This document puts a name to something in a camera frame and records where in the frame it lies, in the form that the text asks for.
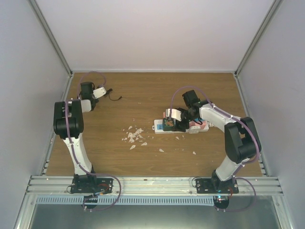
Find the black plug with cable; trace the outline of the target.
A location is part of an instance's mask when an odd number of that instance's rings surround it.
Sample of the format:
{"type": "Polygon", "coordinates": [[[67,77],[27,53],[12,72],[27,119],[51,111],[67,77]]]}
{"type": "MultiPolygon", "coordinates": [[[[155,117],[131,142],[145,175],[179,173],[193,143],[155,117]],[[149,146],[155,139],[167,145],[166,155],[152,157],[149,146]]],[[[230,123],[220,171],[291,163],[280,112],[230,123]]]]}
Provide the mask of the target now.
{"type": "Polygon", "coordinates": [[[113,89],[110,88],[106,91],[106,94],[103,97],[108,97],[111,101],[119,101],[122,99],[122,96],[119,96],[118,98],[113,98],[113,89]]]}

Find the white power strip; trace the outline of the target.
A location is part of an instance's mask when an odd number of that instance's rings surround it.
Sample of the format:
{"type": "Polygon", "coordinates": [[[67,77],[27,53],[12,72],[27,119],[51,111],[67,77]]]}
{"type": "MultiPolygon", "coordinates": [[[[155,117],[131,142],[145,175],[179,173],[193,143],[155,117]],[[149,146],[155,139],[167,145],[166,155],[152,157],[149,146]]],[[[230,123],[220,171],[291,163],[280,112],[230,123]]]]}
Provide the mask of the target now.
{"type": "Polygon", "coordinates": [[[163,118],[154,120],[152,129],[156,134],[198,134],[200,132],[207,132],[211,126],[213,125],[203,119],[196,119],[187,124],[163,118]]]}

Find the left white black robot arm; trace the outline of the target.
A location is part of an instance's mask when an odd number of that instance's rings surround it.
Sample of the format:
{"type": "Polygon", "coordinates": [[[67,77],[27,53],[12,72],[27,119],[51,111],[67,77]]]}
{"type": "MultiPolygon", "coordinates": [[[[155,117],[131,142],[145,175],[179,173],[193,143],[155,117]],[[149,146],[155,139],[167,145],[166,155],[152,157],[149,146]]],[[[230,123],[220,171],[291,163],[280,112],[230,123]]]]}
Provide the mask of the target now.
{"type": "Polygon", "coordinates": [[[92,111],[98,99],[94,95],[95,85],[84,82],[80,85],[78,99],[54,104],[53,129],[65,143],[74,166],[74,174],[86,176],[94,174],[83,143],[83,113],[92,111]]]}

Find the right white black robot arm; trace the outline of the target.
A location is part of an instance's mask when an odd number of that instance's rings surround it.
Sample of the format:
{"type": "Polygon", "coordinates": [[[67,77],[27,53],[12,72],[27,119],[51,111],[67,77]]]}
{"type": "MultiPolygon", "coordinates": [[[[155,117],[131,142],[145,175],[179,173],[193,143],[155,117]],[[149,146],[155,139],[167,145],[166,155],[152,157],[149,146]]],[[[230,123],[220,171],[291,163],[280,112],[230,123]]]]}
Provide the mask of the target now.
{"type": "Polygon", "coordinates": [[[242,167],[259,157],[262,147],[254,121],[250,117],[231,115],[209,99],[201,101],[194,90],[185,92],[182,97],[188,109],[179,110],[181,123],[201,118],[224,133],[226,157],[210,179],[212,190],[222,193],[234,185],[235,175],[242,167]]]}

